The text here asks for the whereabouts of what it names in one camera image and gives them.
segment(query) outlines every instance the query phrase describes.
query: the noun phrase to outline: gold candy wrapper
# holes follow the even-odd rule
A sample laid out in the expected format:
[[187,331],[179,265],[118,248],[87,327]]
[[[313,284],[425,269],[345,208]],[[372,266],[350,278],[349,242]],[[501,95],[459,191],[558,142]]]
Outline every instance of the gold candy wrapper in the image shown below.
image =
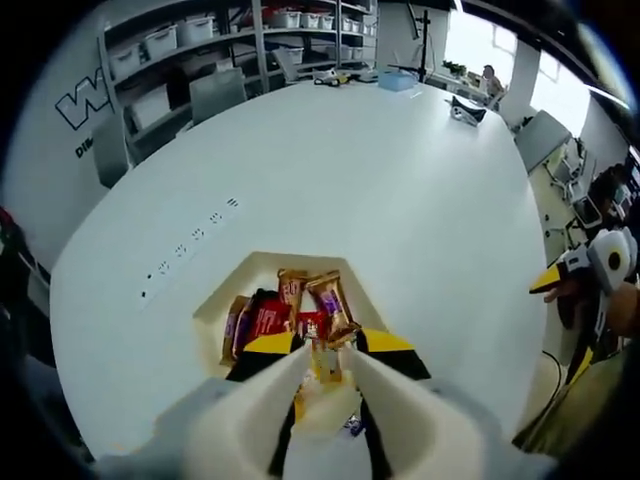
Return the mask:
[[339,271],[335,270],[309,281],[306,289],[313,296],[318,308],[329,315],[329,348],[338,348],[343,345],[361,328],[351,317],[340,283]]
[[307,280],[306,270],[290,270],[281,268],[278,270],[278,293],[280,301],[291,307],[287,321],[288,330],[296,331],[296,321],[300,304],[302,303],[302,291]]
[[235,363],[233,358],[233,338],[238,327],[238,320],[240,313],[249,303],[249,297],[238,295],[229,308],[227,315],[227,325],[224,329],[224,340],[222,341],[222,358],[220,359],[220,365],[232,367]]

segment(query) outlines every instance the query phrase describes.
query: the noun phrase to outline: white storage bin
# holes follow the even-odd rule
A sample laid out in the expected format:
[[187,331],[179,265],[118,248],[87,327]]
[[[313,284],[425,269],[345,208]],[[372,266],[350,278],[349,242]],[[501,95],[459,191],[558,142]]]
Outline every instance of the white storage bin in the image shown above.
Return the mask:
[[128,76],[140,66],[140,44],[114,53],[110,56],[111,71],[116,80]]
[[169,28],[147,35],[144,43],[147,46],[149,57],[152,59],[163,57],[178,47],[176,26],[172,25]]
[[[329,57],[329,60],[335,60],[336,59],[336,49],[333,47],[328,47],[327,48],[327,55]],[[344,62],[345,60],[351,60],[353,58],[353,48],[348,47],[347,45],[342,45],[340,47],[340,57],[341,60]]]
[[304,52],[304,48],[287,48],[287,51],[289,52],[291,63],[294,65],[300,65],[302,63],[302,53]]
[[320,28],[320,15],[317,13],[303,13],[300,15],[300,25],[303,28]]
[[180,43],[185,46],[206,42],[219,35],[218,29],[214,26],[213,17],[187,20],[180,31]]
[[353,22],[351,21],[350,18],[343,18],[342,19],[342,31],[343,32],[350,32],[352,26],[353,26]]
[[342,45],[340,47],[340,60],[352,60],[353,59],[353,47],[347,47],[346,45]]
[[320,16],[320,21],[318,22],[318,28],[320,30],[333,30],[333,16],[332,15],[322,15]]
[[300,28],[300,12],[277,12],[269,20],[273,28]]
[[140,130],[148,128],[170,111],[166,85],[151,90],[131,105],[133,119]]

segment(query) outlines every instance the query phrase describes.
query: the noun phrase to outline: storage box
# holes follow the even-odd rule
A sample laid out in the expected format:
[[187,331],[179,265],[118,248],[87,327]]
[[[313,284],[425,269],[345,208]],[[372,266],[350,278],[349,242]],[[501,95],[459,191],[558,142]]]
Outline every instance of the storage box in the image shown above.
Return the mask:
[[[329,60],[335,60],[336,49],[332,47],[328,47],[327,55],[329,56]],[[351,60],[353,58],[353,48],[347,45],[342,45],[340,47],[340,57],[341,57],[341,61]]]
[[413,75],[402,72],[385,72],[378,79],[378,86],[385,90],[400,92],[408,90],[416,84],[416,78]]
[[318,28],[320,30],[333,30],[333,16],[322,15],[318,22]]
[[140,97],[131,104],[131,112],[139,130],[144,130],[167,115],[171,112],[167,86],[162,85]]
[[303,28],[320,28],[320,15],[317,13],[303,13],[300,15],[300,25]]
[[302,63],[302,53],[304,52],[304,48],[287,48],[287,51],[289,52],[291,63],[294,65],[300,65]]
[[127,77],[140,67],[140,44],[114,53],[110,59],[111,72],[116,80]]
[[273,28],[300,28],[300,12],[276,12],[269,19],[269,25]]
[[181,32],[180,43],[185,46],[206,42],[219,35],[213,17],[187,20],[179,31]]
[[147,52],[152,59],[160,58],[178,47],[178,38],[175,25],[147,35],[144,40]]

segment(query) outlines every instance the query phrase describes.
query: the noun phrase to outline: desk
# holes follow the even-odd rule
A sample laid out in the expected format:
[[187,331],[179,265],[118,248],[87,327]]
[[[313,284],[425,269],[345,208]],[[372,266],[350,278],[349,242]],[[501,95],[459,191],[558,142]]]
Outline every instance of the desk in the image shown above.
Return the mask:
[[[345,258],[434,376],[514,433],[544,333],[542,299],[527,293],[545,268],[542,232],[502,119],[457,122],[449,97],[287,87],[196,126],[115,185],[51,287],[60,379],[95,456],[144,444],[205,382],[192,315],[252,251]],[[237,216],[140,309],[149,269],[230,195]]]

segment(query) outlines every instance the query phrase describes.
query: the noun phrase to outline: window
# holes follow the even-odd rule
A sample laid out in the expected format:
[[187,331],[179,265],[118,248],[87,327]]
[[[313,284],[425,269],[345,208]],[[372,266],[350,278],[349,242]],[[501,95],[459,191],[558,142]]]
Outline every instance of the window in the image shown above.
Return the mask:
[[558,60],[542,52],[531,106],[545,110],[579,137],[587,118],[589,90]]
[[502,85],[507,85],[511,82],[516,45],[513,32],[481,18],[453,11],[449,16],[444,58],[465,65],[467,70],[479,75],[485,65],[491,65]]

